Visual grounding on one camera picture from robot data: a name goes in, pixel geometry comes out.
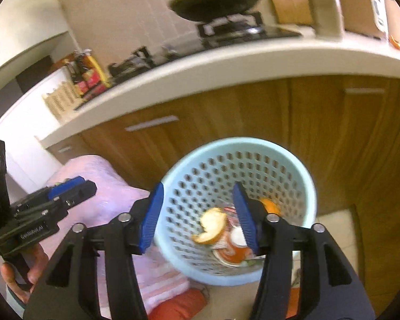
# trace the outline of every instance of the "cabinet door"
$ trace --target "cabinet door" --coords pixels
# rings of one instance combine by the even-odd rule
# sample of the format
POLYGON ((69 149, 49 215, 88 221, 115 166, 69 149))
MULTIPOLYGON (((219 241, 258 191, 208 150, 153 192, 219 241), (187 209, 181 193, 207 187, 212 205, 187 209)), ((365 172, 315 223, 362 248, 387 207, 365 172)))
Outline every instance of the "cabinet door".
POLYGON ((378 315, 400 289, 400 80, 389 80, 360 159, 352 182, 357 184, 365 288, 378 315))
POLYGON ((71 136, 47 149, 61 164, 82 155, 95 154, 79 135, 71 136))
POLYGON ((357 76, 291 80, 290 151, 307 167, 318 213, 354 204, 354 181, 383 106, 389 79, 357 76))
POLYGON ((155 105, 81 133, 131 185, 151 189, 192 150, 225 137, 250 136, 287 146, 286 80, 199 93, 155 105))

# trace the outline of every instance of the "pink blanket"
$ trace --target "pink blanket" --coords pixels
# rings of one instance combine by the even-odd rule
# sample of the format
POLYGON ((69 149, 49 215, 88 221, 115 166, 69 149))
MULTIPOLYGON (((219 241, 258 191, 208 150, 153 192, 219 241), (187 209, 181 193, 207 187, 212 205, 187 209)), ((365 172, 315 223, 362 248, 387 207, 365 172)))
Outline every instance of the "pink blanket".
MULTIPOLYGON (((59 223, 60 231, 41 243, 49 257, 75 223, 82 222, 87 227, 108 223, 118 214, 129 211, 136 200, 149 194, 146 190, 128 186, 107 160, 96 155, 68 161, 49 179, 47 185, 52 186, 76 176, 92 180, 98 190, 94 197, 72 208, 69 215, 59 223)), ((147 313, 189 288, 187 277, 177 272, 154 245, 143 256, 134 255, 133 261, 147 313)), ((101 313, 110 317, 103 254, 98 259, 98 291, 101 313)))

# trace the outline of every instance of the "countertop edge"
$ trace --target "countertop edge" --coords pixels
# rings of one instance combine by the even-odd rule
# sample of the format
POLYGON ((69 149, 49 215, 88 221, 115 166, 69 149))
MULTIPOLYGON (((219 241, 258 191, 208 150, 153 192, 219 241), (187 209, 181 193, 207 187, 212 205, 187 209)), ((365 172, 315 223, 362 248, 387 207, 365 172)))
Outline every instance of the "countertop edge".
POLYGON ((307 38, 271 39, 194 54, 114 87, 87 103, 70 121, 40 143, 43 148, 48 148, 124 114, 203 91, 249 82, 326 74, 400 79, 400 51, 385 42, 348 34, 340 42, 307 38))

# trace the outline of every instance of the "orange cloth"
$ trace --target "orange cloth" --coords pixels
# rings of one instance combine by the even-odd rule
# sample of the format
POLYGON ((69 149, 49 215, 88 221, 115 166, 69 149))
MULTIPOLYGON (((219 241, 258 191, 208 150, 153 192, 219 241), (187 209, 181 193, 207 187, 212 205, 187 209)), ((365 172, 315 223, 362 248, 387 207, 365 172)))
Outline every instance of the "orange cloth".
POLYGON ((201 311, 207 302, 197 289, 189 289, 161 303, 148 316, 149 320, 189 320, 201 311))
POLYGON ((289 306, 287 308, 286 319, 296 315, 298 312, 298 302, 299 302, 299 288, 293 287, 290 289, 289 296, 289 306))

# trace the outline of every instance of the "dish rack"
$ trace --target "dish rack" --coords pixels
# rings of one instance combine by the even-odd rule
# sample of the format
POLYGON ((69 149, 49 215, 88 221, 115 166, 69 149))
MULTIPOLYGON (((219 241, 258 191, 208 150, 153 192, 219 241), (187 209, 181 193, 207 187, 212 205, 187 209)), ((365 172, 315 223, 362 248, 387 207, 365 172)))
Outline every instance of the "dish rack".
POLYGON ((75 86, 68 81, 62 82, 52 93, 42 95, 42 98, 59 122, 70 118, 74 109, 84 102, 75 86))

